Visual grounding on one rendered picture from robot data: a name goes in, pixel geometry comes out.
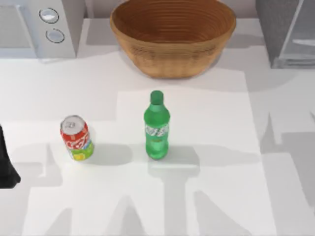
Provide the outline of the pale microwave oven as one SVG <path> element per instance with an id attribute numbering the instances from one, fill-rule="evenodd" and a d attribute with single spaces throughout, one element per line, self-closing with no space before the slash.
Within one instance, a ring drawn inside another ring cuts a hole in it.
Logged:
<path id="1" fill-rule="evenodd" d="M 45 8 L 58 12 L 55 24 L 40 19 Z M 0 0 L 0 59 L 75 58 L 85 13 L 85 0 Z M 64 42 L 50 42 L 45 35 L 49 29 L 61 30 Z"/>

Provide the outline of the round microwave knob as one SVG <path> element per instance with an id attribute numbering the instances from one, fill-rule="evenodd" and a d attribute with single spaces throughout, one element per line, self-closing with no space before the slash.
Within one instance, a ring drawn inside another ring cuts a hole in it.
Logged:
<path id="1" fill-rule="evenodd" d="M 50 42 L 55 44 L 60 44 L 65 40 L 64 33 L 59 29 L 49 29 L 46 31 L 45 35 Z"/>
<path id="2" fill-rule="evenodd" d="M 48 24 L 55 24 L 59 20 L 58 12 L 53 8 L 45 8 L 39 11 L 40 19 Z"/>

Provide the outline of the red and green can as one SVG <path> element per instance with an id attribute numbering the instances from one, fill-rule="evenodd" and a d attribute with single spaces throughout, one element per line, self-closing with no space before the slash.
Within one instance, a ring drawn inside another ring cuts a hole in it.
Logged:
<path id="1" fill-rule="evenodd" d="M 88 125 L 80 116 L 65 117 L 60 124 L 60 134 L 73 160 L 84 161 L 92 156 L 95 146 Z"/>

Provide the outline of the green bottle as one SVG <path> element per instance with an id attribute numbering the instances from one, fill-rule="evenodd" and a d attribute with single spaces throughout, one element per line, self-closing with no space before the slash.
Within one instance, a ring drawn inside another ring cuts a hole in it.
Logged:
<path id="1" fill-rule="evenodd" d="M 145 146 L 147 155 L 153 160 L 163 159 L 169 148 L 170 112 L 164 104 L 164 94 L 154 90 L 150 104 L 144 113 Z"/>

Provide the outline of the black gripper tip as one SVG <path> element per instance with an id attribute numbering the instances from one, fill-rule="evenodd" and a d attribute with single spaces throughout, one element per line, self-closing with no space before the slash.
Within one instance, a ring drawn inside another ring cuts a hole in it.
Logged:
<path id="1" fill-rule="evenodd" d="M 0 189 L 12 189 L 20 181 L 21 177 L 8 156 L 3 129 L 0 125 Z"/>

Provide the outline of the brown woven basket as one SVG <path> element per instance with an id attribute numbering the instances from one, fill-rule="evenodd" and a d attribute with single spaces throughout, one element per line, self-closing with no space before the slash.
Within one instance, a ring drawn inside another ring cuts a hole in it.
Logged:
<path id="1" fill-rule="evenodd" d="M 188 78 L 219 57 L 236 28 L 219 0 L 126 0 L 110 15 L 122 50 L 144 74 Z"/>

